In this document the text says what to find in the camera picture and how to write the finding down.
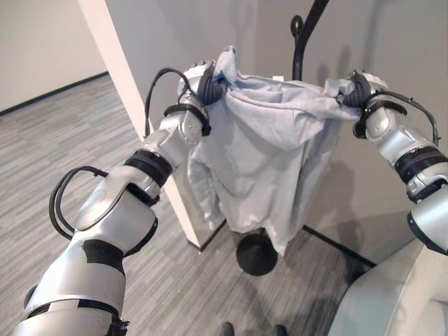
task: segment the white wall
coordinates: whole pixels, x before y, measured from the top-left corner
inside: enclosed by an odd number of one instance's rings
[[[0,0],[0,111],[105,70],[76,0]]]

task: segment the fabric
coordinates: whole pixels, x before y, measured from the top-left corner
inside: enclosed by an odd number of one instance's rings
[[[283,256],[303,226],[342,121],[359,118],[339,103],[353,84],[327,80],[322,88],[246,76],[234,47],[221,53],[214,77],[227,89],[207,107],[211,134],[191,151],[188,180],[211,228],[223,217],[237,232],[265,228]]]

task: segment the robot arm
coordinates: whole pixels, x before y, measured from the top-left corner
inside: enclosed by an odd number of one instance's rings
[[[202,73],[212,64],[204,64]],[[204,86],[194,74],[192,82]],[[219,90],[214,99],[219,98]],[[203,135],[208,115],[197,94],[183,91],[165,112],[160,128],[123,166],[115,167],[80,208],[67,248],[45,271],[26,299],[13,336],[119,336],[125,295],[122,260],[154,235],[158,220],[151,206],[160,188]]]
[[[448,255],[448,158],[437,147],[436,128],[428,141],[404,125],[406,120],[398,122],[407,112],[387,98],[401,95],[385,91],[386,84],[368,73],[354,72],[351,79],[356,87],[343,104],[363,109],[353,133],[373,143],[406,183],[407,196],[416,203],[407,215],[413,233],[429,249]]]

